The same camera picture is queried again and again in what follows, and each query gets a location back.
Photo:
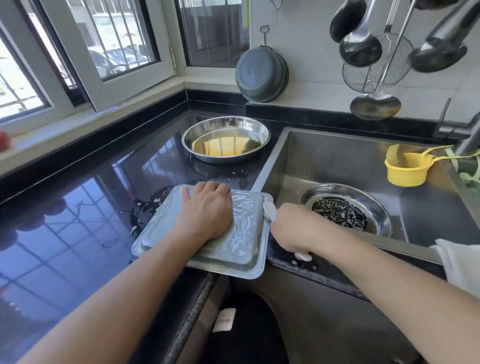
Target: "faucet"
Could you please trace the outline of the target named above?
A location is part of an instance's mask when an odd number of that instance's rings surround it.
[[[445,103],[433,135],[434,137],[456,139],[457,142],[452,147],[453,152],[458,156],[470,156],[480,146],[480,112],[468,124],[444,121],[451,100],[449,98]]]

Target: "kitchen counter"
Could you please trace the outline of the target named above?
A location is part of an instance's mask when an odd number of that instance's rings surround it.
[[[210,165],[191,157],[181,136],[196,122],[227,112],[185,107],[105,141],[101,150],[0,206],[1,364],[15,363],[135,259],[133,241],[173,186],[214,180],[251,189],[283,128],[291,126],[262,120],[272,138],[258,157]],[[269,264],[365,299],[328,262],[307,265],[292,257],[270,236]],[[184,269],[132,363],[175,363],[216,280],[216,274]]]

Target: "stainless steel sink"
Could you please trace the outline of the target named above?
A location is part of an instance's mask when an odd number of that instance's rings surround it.
[[[391,144],[382,139],[285,128],[252,190],[271,194],[278,208],[285,202],[296,203],[304,190],[319,183],[356,187],[386,208],[393,225],[391,239],[357,234],[383,248],[434,262],[440,259],[428,247],[435,239],[479,243],[480,201],[451,163],[437,162],[422,186],[394,186],[387,180],[384,164]],[[402,145],[404,151],[425,149]]]

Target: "label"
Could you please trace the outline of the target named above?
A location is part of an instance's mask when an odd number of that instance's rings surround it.
[[[235,317],[236,308],[226,308],[218,313],[213,332],[230,331],[233,326],[233,318]]]

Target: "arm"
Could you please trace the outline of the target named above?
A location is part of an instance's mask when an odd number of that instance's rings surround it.
[[[362,241],[303,206],[285,204],[272,223],[278,243],[340,268],[431,364],[478,363],[480,300]]]
[[[19,364],[118,364],[133,354],[170,286],[195,252],[233,219],[229,186],[184,189],[176,226],[56,325]]]

